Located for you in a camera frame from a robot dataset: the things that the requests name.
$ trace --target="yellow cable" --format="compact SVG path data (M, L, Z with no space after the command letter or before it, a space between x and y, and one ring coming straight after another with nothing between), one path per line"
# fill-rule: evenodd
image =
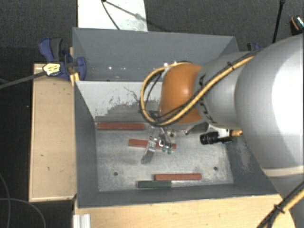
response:
M298 194L296 194L293 199L291 199L288 204L286 204L286 206L283 208L284 212L287 212L288 210L290 210L294 205L296 205L302 198L304 198L304 189L302 189L300 192L298 192ZM276 219L274 220L272 227L275 227L275 223L277 222L277 220L280 218L280 216L282 216L283 213L280 212Z
M231 67L227 68L226 70L224 70L222 73L220 73L219 75L217 75L216 77L214 77L214 79L210 80L210 82L208 82L204 88L201 89L201 91L179 112L177 113L175 116L171 117L170 119L168 119L167 121L163 122L163 123L158 123L158 126L164 126L167 124L171 124L174 121L176 121L177 119L179 119L181 116L183 116L187 111L189 111L207 92L208 90L214 86L219 80L221 80L222 78L224 78L225 76L227 76L228 74L230 74L232 71L234 71L235 69L237 69L238 67L241 67L242 65L246 64L247 62L249 62L254 56L250 56L247 57L239 62L237 62L236 64L232 65ZM164 71L166 68L168 67L174 67L178 64L173 64L173 65L169 65L166 67L161 67L158 68L156 70L154 70L152 73L150 73L148 75L148 77L145 78L143 84L142 84L142 89L141 89L141 97L140 97L140 105L141 105L141 109L142 109L142 114L146 117L146 119L148 119L150 122L152 123L156 123L156 121L149 116L149 114L147 113L145 106L144 106L144 100L143 100L143 96L144 96L144 90L146 87L147 82L157 73Z

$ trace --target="white paper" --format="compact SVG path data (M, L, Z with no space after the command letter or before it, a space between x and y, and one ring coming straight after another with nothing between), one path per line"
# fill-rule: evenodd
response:
M120 29L147 31L143 0L107 0L104 5ZM116 29L100 0L78 0L78 27Z

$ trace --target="blue clamp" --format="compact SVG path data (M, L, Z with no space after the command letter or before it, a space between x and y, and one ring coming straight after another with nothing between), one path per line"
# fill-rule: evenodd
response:
M45 57L47 63L56 62L60 64L60 73L56 74L56 77L60 77L65 80L70 80L69 67L74 68L74 72L79 73L79 79L84 80L86 77L86 62L83 57L78 57L76 62L73 62L73 58L69 53L65 53L64 62L60 61L60 46L61 38L44 38L39 42L40 53Z

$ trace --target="black fabric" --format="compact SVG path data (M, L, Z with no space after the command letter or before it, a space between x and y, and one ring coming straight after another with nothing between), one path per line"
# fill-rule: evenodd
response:
M271 44L279 0L144 0L148 30L236 36L239 48L247 43ZM304 0L286 0L277 41L291 36L292 16L303 17ZM16 80L32 73L43 59L38 42L61 37L62 48L72 45L77 26L77 0L0 0L0 79ZM0 90L0 172L12 198L27 200L31 126L31 83ZM0 184L0 198L5 197ZM71 202L39 206L48 227L69 227ZM0 202L0 227L6 222ZM28 207L14 204L11 227L24 221ZM39 216L32 227L42 227Z

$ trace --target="red wooden block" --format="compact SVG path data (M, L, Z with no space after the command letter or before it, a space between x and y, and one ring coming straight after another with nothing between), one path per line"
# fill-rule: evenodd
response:
M155 174L154 179L156 181L197 181L201 180L202 175L200 173L186 173L186 174Z
M98 130L144 130L143 123L97 123Z

